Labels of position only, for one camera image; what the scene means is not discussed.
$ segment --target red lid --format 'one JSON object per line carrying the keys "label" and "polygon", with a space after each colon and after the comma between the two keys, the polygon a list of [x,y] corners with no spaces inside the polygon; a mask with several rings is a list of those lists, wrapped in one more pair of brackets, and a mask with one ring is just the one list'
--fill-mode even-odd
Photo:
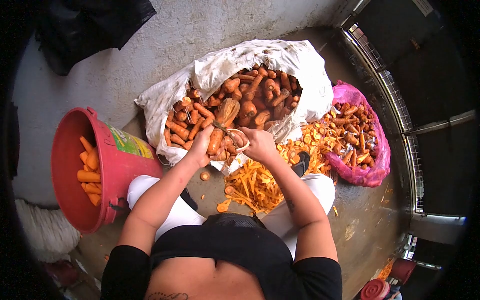
{"label": "red lid", "polygon": [[390,285],[382,279],[370,280],[360,293],[361,300],[383,300],[390,291]]}

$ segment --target knee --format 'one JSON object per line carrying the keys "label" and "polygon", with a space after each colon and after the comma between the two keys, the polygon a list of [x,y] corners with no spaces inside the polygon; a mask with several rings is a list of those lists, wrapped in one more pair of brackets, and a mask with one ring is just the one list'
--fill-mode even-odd
{"label": "knee", "polygon": [[140,175],[130,182],[128,186],[127,202],[130,209],[133,208],[135,203],[137,203],[140,196],[148,190],[152,185],[154,185],[159,178],[151,177],[148,175]]}

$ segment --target hand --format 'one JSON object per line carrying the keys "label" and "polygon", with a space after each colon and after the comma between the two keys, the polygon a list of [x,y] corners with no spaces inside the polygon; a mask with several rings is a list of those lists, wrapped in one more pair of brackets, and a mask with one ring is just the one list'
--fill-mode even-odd
{"label": "hand", "polygon": [[207,148],[210,143],[210,135],[212,134],[213,128],[213,125],[209,125],[197,133],[190,150],[187,152],[187,155],[185,155],[185,158],[197,163],[198,168],[203,168],[210,162],[210,157],[207,155]]}
{"label": "hand", "polygon": [[238,129],[250,140],[250,146],[243,151],[246,156],[264,165],[279,157],[271,133],[265,130],[249,129],[247,127],[240,127]]}

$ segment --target tattoo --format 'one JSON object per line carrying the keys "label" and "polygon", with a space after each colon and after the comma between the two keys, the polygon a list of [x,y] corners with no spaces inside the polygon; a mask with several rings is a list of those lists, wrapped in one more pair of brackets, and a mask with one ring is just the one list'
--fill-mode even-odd
{"label": "tattoo", "polygon": [[285,198],[285,201],[287,202],[288,210],[290,211],[290,213],[293,213],[293,211],[295,210],[295,205],[290,199]]}
{"label": "tattoo", "polygon": [[185,293],[172,293],[170,295],[156,292],[151,293],[147,298],[148,300],[188,300],[188,295]]}

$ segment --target shoe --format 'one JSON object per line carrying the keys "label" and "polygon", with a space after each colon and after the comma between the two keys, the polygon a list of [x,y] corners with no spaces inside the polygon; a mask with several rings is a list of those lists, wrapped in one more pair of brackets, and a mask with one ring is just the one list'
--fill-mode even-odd
{"label": "shoe", "polygon": [[180,197],[185,201],[188,206],[190,206],[194,211],[197,211],[198,204],[195,202],[192,197],[190,197],[190,193],[188,192],[187,188],[184,188],[180,194]]}
{"label": "shoe", "polygon": [[298,156],[300,156],[300,161],[292,166],[292,170],[298,175],[298,177],[302,177],[308,170],[308,165],[310,164],[310,154],[308,154],[306,151],[302,151],[298,153]]}

